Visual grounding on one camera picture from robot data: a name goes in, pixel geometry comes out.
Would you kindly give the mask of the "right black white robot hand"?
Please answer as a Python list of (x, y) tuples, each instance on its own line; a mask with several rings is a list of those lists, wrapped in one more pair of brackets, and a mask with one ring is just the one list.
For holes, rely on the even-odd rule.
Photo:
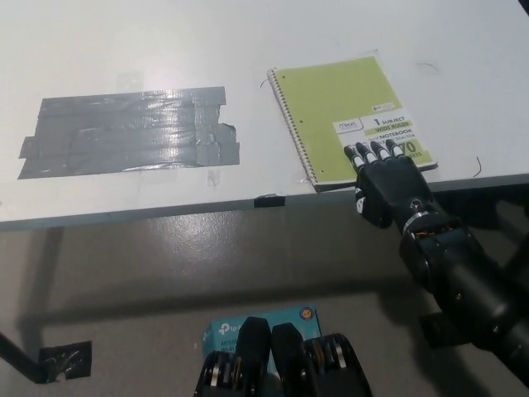
[(344, 147), (356, 172), (357, 212), (378, 228), (396, 224), (401, 232), (418, 218), (434, 213), (432, 193), (416, 167), (396, 142), (371, 141)]

